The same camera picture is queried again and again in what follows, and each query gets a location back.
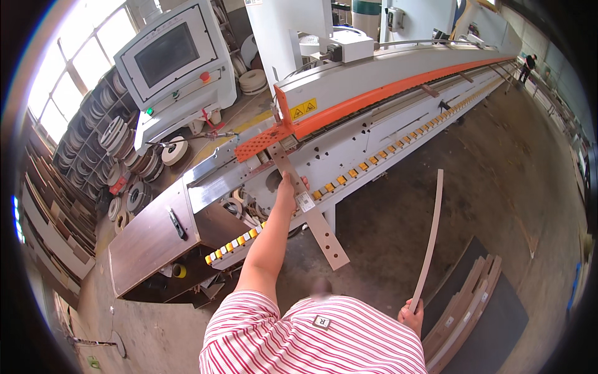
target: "orange machine guard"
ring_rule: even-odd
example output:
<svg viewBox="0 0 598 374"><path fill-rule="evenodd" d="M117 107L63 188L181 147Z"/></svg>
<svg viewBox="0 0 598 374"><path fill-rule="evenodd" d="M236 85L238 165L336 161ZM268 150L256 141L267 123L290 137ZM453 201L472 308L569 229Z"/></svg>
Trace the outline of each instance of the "orange machine guard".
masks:
<svg viewBox="0 0 598 374"><path fill-rule="evenodd" d="M243 144L238 145L234 150L235 156L237 156L239 162L244 162L251 156L258 154L260 151L265 150L268 146L286 138L290 134L294 133L298 139L301 139L302 137L321 129L322 127L340 118L343 118L346 115L372 105L382 99L386 99L399 92L403 92L420 84L424 84L447 75L455 74L460 71L511 59L513 59L513 57L500 57L497 59L472 61L429 71L419 75L414 75L413 77L387 84L380 88L355 96L352 99L343 101L342 103L325 109L320 113L314 114L303 121L299 121L297 124L293 124L291 121L291 113L289 112L289 105L286 101L285 93L278 88L278 86L274 86L274 92L276 93L276 98L282 113L282 125L274 125L263 133L254 136Z"/></svg>

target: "red and white striped shirt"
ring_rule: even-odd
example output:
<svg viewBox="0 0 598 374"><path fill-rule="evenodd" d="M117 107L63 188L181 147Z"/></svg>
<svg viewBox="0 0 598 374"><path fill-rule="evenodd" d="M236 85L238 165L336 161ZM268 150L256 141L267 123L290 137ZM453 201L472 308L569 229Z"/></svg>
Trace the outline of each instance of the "red and white striped shirt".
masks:
<svg viewBox="0 0 598 374"><path fill-rule="evenodd" d="M415 332L366 303L307 298L281 318L269 297L250 290L228 295L212 316L199 367L203 374L427 372Z"/></svg>

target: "red button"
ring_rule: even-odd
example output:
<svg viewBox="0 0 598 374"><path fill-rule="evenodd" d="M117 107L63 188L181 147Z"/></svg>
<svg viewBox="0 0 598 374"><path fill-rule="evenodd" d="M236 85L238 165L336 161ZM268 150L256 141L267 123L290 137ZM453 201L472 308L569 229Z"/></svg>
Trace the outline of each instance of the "red button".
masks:
<svg viewBox="0 0 598 374"><path fill-rule="evenodd" d="M208 73L207 71L203 72L199 77L201 78L201 80L204 83L207 83L210 81L210 73Z"/></svg>

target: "cable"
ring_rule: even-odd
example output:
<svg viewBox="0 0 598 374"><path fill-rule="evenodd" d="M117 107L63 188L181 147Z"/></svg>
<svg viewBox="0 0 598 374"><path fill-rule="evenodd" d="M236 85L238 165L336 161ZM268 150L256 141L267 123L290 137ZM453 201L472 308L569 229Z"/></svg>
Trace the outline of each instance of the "cable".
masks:
<svg viewBox="0 0 598 374"><path fill-rule="evenodd" d="M290 76L292 76L292 75L294 75L294 74L298 73L299 71L301 71L301 69L303 69L303 68L305 68L305 67L307 67L307 66L309 66L309 65L311 65L311 64L313 64L314 62L317 62L317 61L319 61L319 60L312 60L312 61L308 62L307 64L303 65L302 67L298 68L298 69L297 69L297 70L295 70L294 72L292 72L292 73L290 73L289 75L287 75L287 76L285 77L285 79L287 79L288 77L290 77Z"/></svg>

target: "curved wooden strip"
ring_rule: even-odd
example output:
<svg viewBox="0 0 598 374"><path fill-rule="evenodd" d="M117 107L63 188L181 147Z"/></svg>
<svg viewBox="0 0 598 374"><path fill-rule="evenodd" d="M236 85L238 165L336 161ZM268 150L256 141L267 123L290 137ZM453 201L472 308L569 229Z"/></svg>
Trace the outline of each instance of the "curved wooden strip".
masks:
<svg viewBox="0 0 598 374"><path fill-rule="evenodd" d="M432 252L434 252L434 244L436 243L436 234L438 233L438 222L440 221L440 205L443 200L443 180L444 170L438 169L438 179L436 180L436 201L434 203L434 216L432 217L432 229L430 230L430 239L428 240L428 249L426 250L426 257L423 260L422 271L419 273L419 280L409 310L415 312L415 307L422 295L423 284L426 282L428 276L428 269L432 261Z"/></svg>

